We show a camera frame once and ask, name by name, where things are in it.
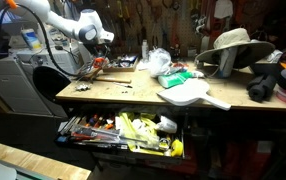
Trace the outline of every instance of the chair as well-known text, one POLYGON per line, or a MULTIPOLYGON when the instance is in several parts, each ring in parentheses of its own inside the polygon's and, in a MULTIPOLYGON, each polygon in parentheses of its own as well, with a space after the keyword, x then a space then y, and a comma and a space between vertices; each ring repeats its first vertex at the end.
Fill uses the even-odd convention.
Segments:
MULTIPOLYGON (((71 81, 61 72, 47 67, 38 66, 33 71, 33 83, 36 89, 41 93, 47 100, 62 105, 56 99, 56 94, 63 90, 71 81)), ((69 116, 68 108, 62 106, 65 113, 69 116)))

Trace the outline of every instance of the wooden plank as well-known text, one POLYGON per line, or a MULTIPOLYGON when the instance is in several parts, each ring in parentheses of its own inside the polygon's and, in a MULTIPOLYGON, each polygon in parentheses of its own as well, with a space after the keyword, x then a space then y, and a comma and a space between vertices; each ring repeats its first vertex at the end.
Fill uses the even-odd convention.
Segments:
POLYGON ((91 171, 0 144, 0 160, 20 166, 50 178, 86 180, 91 171))

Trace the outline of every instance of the green object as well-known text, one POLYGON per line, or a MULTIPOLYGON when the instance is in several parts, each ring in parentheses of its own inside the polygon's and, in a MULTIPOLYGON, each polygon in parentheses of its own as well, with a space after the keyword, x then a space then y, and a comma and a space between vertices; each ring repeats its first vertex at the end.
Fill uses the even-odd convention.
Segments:
POLYGON ((179 84, 183 84, 188 78, 191 77, 193 77, 191 72, 180 72, 170 75, 161 75, 158 77, 158 80, 164 88, 170 88, 179 84))

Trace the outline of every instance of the wooden workbench top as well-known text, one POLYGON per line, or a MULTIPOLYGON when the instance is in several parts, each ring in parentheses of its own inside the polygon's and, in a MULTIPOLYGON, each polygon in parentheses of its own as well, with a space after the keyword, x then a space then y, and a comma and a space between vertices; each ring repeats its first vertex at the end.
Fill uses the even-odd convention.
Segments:
POLYGON ((0 160, 61 180, 86 180, 91 171, 0 144, 0 160))
MULTIPOLYGON (((189 64, 189 70, 195 70, 193 63, 189 64)), ((204 71, 214 72, 215 67, 207 66, 204 71)), ((149 105, 169 105, 157 95, 157 92, 164 90, 157 79, 150 77, 148 70, 135 72, 114 72, 102 73, 101 77, 130 79, 133 88, 126 88, 113 84, 112 82, 94 81, 91 85, 86 81, 73 81, 65 89, 59 92, 56 97, 61 101, 84 101, 84 102, 109 102, 109 103, 132 103, 149 105), (91 86, 87 91, 76 91, 75 87, 80 84, 91 86)), ((285 110, 286 103, 279 100, 275 94, 278 85, 274 88, 274 93, 270 100, 258 103, 252 101, 248 95, 246 87, 254 79, 254 75, 248 68, 233 71, 226 79, 207 78, 210 84, 208 94, 217 99, 232 105, 231 109, 257 109, 257 110, 285 110)), ((214 107, 211 104, 198 100, 190 106, 194 107, 214 107)))

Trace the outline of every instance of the floor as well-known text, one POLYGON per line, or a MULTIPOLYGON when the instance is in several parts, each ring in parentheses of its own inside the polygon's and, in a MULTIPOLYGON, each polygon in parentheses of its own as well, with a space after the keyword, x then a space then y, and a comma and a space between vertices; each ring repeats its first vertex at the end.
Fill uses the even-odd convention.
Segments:
POLYGON ((155 168, 138 168, 117 163, 101 162, 104 170, 95 168, 88 152, 58 147, 54 143, 57 129, 65 119, 23 114, 0 113, 0 143, 69 163, 93 173, 89 179, 125 180, 167 179, 180 180, 187 177, 155 168))

